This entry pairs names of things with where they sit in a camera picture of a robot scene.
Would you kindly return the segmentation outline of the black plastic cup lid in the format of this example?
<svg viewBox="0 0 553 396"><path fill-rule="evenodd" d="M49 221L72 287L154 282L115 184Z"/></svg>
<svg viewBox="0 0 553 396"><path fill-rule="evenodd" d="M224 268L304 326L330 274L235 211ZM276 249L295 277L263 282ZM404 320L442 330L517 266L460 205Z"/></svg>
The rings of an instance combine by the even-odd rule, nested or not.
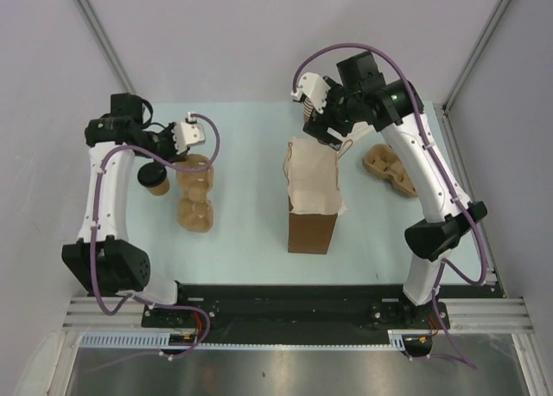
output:
<svg viewBox="0 0 553 396"><path fill-rule="evenodd" d="M145 188L157 187L164 183L166 179L166 168L157 162L146 163L137 172L137 180Z"/></svg>

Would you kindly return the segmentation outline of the brown paper coffee cup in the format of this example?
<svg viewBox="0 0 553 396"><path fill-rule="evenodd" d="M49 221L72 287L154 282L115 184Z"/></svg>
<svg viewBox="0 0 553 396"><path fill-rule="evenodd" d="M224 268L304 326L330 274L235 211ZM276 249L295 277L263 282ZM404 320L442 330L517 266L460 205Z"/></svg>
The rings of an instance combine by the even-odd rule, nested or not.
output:
<svg viewBox="0 0 553 396"><path fill-rule="evenodd" d="M168 193L170 189L170 182L168 178L165 178L162 182L156 185L148 186L147 190L154 196L163 196Z"/></svg>

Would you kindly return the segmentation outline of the brown paper takeout bag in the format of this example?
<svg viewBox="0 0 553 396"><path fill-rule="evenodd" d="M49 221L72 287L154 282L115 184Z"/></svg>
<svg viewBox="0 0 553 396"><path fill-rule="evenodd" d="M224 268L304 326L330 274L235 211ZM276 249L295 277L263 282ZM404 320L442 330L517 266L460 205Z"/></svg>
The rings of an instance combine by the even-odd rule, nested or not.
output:
<svg viewBox="0 0 553 396"><path fill-rule="evenodd" d="M288 191L288 252L325 255L338 217L341 153L312 139L293 137L283 161Z"/></svg>

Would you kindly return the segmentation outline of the brown cardboard cup carrier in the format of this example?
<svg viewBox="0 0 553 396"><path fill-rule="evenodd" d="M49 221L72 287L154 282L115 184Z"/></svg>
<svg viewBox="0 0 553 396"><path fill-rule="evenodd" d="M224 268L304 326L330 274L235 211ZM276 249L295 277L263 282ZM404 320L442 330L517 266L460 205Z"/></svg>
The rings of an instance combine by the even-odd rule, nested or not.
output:
<svg viewBox="0 0 553 396"><path fill-rule="evenodd" d="M362 165L371 175L387 181L398 193L409 198L418 197L403 163L390 145L373 145L363 157Z"/></svg>

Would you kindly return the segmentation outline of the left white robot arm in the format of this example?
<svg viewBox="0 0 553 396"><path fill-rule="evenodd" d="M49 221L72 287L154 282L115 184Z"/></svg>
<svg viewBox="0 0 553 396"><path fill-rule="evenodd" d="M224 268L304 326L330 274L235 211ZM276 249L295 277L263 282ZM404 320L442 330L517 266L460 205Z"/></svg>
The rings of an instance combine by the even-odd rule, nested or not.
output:
<svg viewBox="0 0 553 396"><path fill-rule="evenodd" d="M168 163L185 160L175 146L175 124L149 130L145 112L151 104L131 93L114 93L109 112L85 129L90 179L86 211L77 240L61 249L61 259L91 295L136 294L161 303L161 316L179 327L191 316L190 304L178 297L177 283L151 269L148 254L129 241L126 206L132 164L153 153Z"/></svg>

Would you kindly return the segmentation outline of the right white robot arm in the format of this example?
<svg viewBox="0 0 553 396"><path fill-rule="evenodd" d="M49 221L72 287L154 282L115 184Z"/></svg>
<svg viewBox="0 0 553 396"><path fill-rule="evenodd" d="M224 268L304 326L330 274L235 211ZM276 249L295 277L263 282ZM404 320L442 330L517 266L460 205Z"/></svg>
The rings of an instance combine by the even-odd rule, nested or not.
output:
<svg viewBox="0 0 553 396"><path fill-rule="evenodd" d="M302 129L319 143L339 150L354 126L365 123L382 135L404 166L423 219L404 232L412 258L397 301L397 321L418 328L437 309L444 267L467 233L474 236L480 273L486 274L486 253L477 225L487 208L484 202L471 200L455 180L429 130L416 89L398 65L376 48L355 47L359 54L337 65L339 81L298 67L291 96L295 102L311 103Z"/></svg>

